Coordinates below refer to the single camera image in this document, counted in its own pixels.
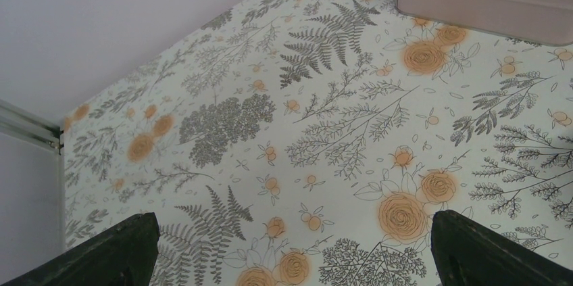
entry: floral pattern paper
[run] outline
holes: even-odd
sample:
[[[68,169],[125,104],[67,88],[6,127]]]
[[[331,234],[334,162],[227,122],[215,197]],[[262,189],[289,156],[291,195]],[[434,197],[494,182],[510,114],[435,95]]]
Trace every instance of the floral pattern paper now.
[[[573,268],[573,46],[395,2],[245,0],[80,105],[66,245],[155,212],[152,285],[437,285],[449,208]]]

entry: white wall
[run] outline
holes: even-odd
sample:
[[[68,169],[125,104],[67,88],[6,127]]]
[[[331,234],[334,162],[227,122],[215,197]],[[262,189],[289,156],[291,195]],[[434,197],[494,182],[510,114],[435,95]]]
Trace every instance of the white wall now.
[[[54,123],[242,0],[0,0],[0,99]]]
[[[64,249],[58,169],[54,151],[0,133],[0,284]]]

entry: gray plant drawing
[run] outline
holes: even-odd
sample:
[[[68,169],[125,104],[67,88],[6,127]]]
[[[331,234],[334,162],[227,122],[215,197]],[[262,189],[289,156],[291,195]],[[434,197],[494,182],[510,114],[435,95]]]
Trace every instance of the gray plant drawing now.
[[[222,282],[227,249],[233,239],[245,240],[241,221],[252,222],[253,217],[248,207],[239,205],[230,187],[226,204],[211,187],[205,187],[211,197],[210,207],[175,206],[189,216],[189,221],[159,227],[159,255],[150,285],[186,285],[190,280],[196,286]]]
[[[343,84],[347,78],[349,76],[343,75]],[[330,86],[329,96],[332,95],[332,85]],[[395,98],[391,98],[392,101],[384,107],[359,103],[340,108],[333,106],[333,102],[327,104],[325,109],[328,111],[320,112],[319,115],[326,114],[331,118],[309,125],[303,131],[304,136],[286,148],[291,163],[295,167],[314,165],[322,155],[328,165],[338,167],[334,173],[336,176],[356,178],[356,173],[360,173],[360,167],[364,165],[367,140],[379,141],[391,130],[402,127],[409,120],[409,113],[401,106],[401,100],[416,88],[404,89],[399,81],[369,82],[360,89],[363,93],[361,99],[375,100],[377,97],[385,97],[385,100],[391,98],[389,96]],[[310,108],[308,114],[313,114],[313,108]]]
[[[380,14],[380,12],[373,7],[364,7],[356,0],[352,0],[352,2],[353,9],[333,3],[337,7],[339,14],[329,14],[307,20],[318,22],[324,26],[305,29],[302,32],[289,33],[291,37],[304,41],[304,43],[284,45],[296,54],[280,55],[284,61],[290,64],[280,68],[285,72],[280,75],[280,86],[282,88],[291,85],[293,81],[300,82],[302,78],[312,78],[309,69],[321,74],[320,64],[326,69],[332,70],[333,53],[346,66],[346,50],[348,46],[356,54],[362,52],[360,47],[362,32],[367,25],[376,26],[371,21],[370,16]]]
[[[474,133],[480,135],[483,132],[491,133],[497,126],[497,117],[509,117],[514,119],[525,109],[535,106],[537,98],[535,93],[531,93],[531,88],[549,80],[551,77],[543,78],[539,71],[519,73],[516,77],[502,80],[499,84],[501,88],[496,91],[479,93],[474,96],[474,109],[481,109],[483,112],[473,118],[464,116],[453,123],[454,133],[450,140],[458,146],[462,141],[469,142]],[[496,111],[498,105],[505,103],[505,106]]]
[[[216,105],[202,105],[181,122],[179,142],[195,143],[189,157],[196,166],[216,165],[221,162],[228,145],[254,139],[260,130],[260,122],[272,122],[275,110],[270,97],[259,94],[242,103],[231,97]]]

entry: orange rose illustration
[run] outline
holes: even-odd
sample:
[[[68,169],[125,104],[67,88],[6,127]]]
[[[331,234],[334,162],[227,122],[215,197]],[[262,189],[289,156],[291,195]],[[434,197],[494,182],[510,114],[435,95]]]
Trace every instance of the orange rose illustration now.
[[[87,103],[81,105],[74,112],[74,120],[80,120],[84,118],[89,112],[89,105]]]
[[[420,41],[406,47],[404,64],[410,70],[431,74],[445,63],[445,54],[440,47],[430,41]]]
[[[434,43],[440,46],[450,46],[461,43],[466,39],[467,30],[456,26],[445,26],[438,29]]]
[[[236,286],[275,286],[271,272],[264,267],[250,268],[243,271],[236,280]]]
[[[392,168],[395,166],[405,168],[409,166],[414,159],[414,153],[412,152],[412,149],[405,145],[398,146],[396,152],[392,156],[394,157],[394,165]]]
[[[284,222],[280,217],[271,218],[266,226],[267,234],[273,239],[284,233]]]
[[[394,193],[378,210],[380,227],[394,239],[412,243],[428,232],[428,217],[423,205],[413,195]]]
[[[290,252],[280,259],[280,264],[273,271],[273,278],[287,285],[298,285],[306,280],[309,273],[309,262],[305,255]]]
[[[167,134],[169,130],[173,127],[175,119],[173,115],[161,116],[155,125],[153,125],[153,136],[159,137]]]
[[[431,172],[422,179],[421,190],[432,203],[449,201],[455,193],[455,183],[445,173]]]
[[[150,105],[145,110],[145,117],[147,119],[150,119],[151,117],[153,117],[153,115],[155,115],[156,111],[157,111],[157,106],[156,105]]]
[[[127,157],[131,162],[140,162],[151,153],[152,149],[153,137],[149,134],[140,134],[129,145]]]

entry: gray fern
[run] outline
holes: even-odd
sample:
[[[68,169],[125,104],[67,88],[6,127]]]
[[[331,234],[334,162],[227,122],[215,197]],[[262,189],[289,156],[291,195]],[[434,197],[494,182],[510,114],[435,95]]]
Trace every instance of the gray fern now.
[[[491,133],[497,126],[498,116],[509,117],[509,119],[517,118],[525,109],[533,108],[537,102],[538,95],[531,93],[531,88],[549,79],[540,77],[539,71],[519,73],[514,78],[502,80],[499,83],[501,85],[499,90],[475,95],[475,106],[472,111],[480,109],[483,112],[477,118],[464,116],[457,119],[453,123],[454,132],[450,140],[458,146],[464,140],[466,143],[469,142],[474,133],[476,135]],[[502,103],[505,105],[496,111],[495,108]]]
[[[337,15],[307,19],[307,21],[323,25],[319,28],[289,33],[291,37],[303,42],[284,45],[296,54],[280,55],[284,61],[289,63],[288,66],[280,68],[285,72],[280,75],[282,88],[293,82],[300,82],[302,78],[312,78],[310,70],[321,74],[321,65],[327,70],[332,70],[332,54],[336,54],[339,61],[346,66],[348,47],[356,54],[362,53],[360,47],[362,32],[367,25],[376,26],[370,16],[380,14],[380,12],[373,7],[364,7],[356,0],[352,2],[352,9],[333,3],[339,11]]]
[[[209,186],[211,206],[175,206],[189,216],[189,223],[161,225],[159,255],[151,278],[151,285],[185,285],[193,276],[195,285],[220,284],[221,270],[232,239],[245,240],[241,221],[252,222],[248,208],[236,201],[228,188],[226,204]]]
[[[207,28],[213,29],[213,31],[217,29],[221,29],[227,22],[232,20],[232,8],[223,12],[219,16],[216,16],[213,20],[209,21],[208,23],[201,26],[202,30]]]

